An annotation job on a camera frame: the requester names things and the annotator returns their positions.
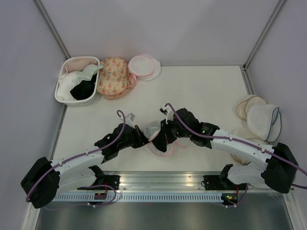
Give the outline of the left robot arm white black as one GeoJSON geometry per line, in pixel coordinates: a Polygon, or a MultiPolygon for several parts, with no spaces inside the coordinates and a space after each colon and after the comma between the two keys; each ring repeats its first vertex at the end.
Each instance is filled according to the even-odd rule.
{"type": "Polygon", "coordinates": [[[99,190],[105,184],[105,175],[98,167],[100,164],[117,157],[125,148],[138,149],[148,142],[138,126],[119,124],[83,153],[52,161],[42,157],[21,181],[26,201],[34,208],[42,208],[55,196],[69,190],[90,186],[99,190]]]}

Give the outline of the black lace bra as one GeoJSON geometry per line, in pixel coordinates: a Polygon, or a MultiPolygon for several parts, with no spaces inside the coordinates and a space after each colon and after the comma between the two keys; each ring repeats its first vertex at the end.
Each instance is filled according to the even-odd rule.
{"type": "Polygon", "coordinates": [[[154,139],[152,143],[159,151],[161,152],[167,151],[167,142],[165,139],[154,139]]]}

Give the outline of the round mesh bag pink trim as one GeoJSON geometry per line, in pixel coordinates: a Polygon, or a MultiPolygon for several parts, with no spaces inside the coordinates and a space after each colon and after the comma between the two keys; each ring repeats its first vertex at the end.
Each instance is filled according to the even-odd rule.
{"type": "Polygon", "coordinates": [[[148,139],[145,149],[158,157],[169,157],[179,149],[186,149],[190,145],[189,138],[173,138],[161,127],[161,122],[148,123],[142,130],[148,139]]]}

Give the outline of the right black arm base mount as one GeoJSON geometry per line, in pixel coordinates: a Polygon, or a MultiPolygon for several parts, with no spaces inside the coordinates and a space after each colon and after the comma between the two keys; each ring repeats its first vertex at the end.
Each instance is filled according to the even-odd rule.
{"type": "Polygon", "coordinates": [[[206,191],[226,191],[226,190],[237,190],[240,185],[234,184],[228,179],[229,170],[233,167],[233,164],[227,164],[219,175],[204,175],[201,185],[206,191]]]}

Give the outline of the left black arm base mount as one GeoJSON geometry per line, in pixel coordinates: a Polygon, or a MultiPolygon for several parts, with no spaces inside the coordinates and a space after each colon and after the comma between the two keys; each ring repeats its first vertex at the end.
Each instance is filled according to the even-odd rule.
{"type": "Polygon", "coordinates": [[[95,181],[86,187],[79,187],[78,190],[107,190],[108,187],[102,185],[109,185],[115,190],[118,190],[120,184],[119,175],[106,175],[97,165],[89,167],[95,175],[95,181]]]}

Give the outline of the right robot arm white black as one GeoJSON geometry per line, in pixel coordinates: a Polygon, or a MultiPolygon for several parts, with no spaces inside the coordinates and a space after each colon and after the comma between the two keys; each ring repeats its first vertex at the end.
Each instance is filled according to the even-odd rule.
{"type": "Polygon", "coordinates": [[[289,193],[298,163],[287,145],[259,144],[234,136],[216,125],[200,122],[185,108],[174,112],[172,117],[162,120],[158,130],[149,137],[157,150],[167,152],[168,145],[178,138],[188,138],[199,147],[228,152],[248,162],[243,166],[226,165],[219,175],[222,188],[250,184],[289,193]]]}

